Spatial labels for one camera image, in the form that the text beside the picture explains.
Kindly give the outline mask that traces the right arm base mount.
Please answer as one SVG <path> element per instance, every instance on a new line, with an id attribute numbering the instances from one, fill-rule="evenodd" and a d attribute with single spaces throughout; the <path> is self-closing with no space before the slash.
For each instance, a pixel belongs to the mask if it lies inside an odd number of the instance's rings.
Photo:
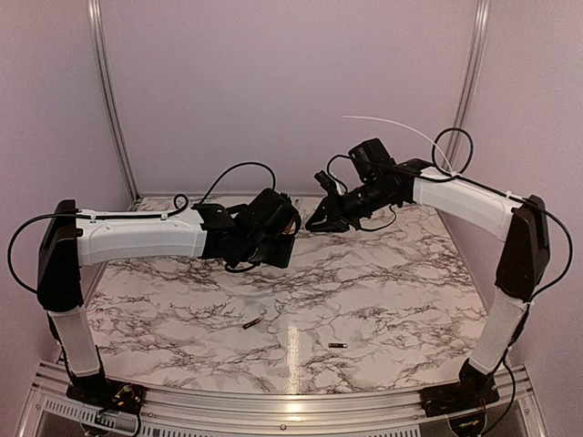
<path id="1" fill-rule="evenodd" d="M 461 367 L 456 382 L 420 390 L 421 406 L 427 417 L 463 412 L 499 401 L 494 373 L 482 373 L 469 360 Z"/>

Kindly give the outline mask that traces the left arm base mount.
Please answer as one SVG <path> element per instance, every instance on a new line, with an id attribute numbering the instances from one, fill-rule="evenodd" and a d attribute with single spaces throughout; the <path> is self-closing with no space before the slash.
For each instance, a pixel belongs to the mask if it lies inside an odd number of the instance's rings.
<path id="1" fill-rule="evenodd" d="M 110 379 L 103 371 L 84 377 L 71 373 L 69 378 L 66 390 L 69 399 L 96 406 L 105 412 L 141 412 L 146 393 L 143 385 Z"/>

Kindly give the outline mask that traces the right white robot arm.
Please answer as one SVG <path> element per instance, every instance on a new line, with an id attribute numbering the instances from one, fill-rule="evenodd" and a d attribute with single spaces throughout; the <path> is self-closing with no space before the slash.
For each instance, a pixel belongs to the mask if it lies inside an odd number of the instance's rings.
<path id="1" fill-rule="evenodd" d="M 481 337 L 452 387 L 451 399 L 469 408 L 486 394 L 486 380 L 502 361 L 525 319 L 529 302 L 550 259 L 544 201 L 532 196 L 513 199 L 446 176 L 429 162 L 410 159 L 398 164 L 382 141 L 373 138 L 353 147 L 348 158 L 362 182 L 344 194 L 325 171 L 315 179 L 326 197 L 308 219 L 310 232 L 360 229 L 362 219 L 384 207 L 417 204 L 465 220 L 504 244 L 496 268 L 496 292 Z"/>

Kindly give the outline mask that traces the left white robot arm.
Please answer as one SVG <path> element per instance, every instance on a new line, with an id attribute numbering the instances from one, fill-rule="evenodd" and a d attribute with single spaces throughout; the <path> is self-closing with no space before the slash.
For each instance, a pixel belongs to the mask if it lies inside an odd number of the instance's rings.
<path id="1" fill-rule="evenodd" d="M 170 211 L 98 212 L 61 201 L 38 252 L 36 295 L 78 388 L 96 405 L 115 397 L 88 326 L 80 270 L 116 259 L 220 259 L 240 272 L 288 267 L 300 214 L 285 194 L 264 189 L 248 204 L 185 204 Z"/>

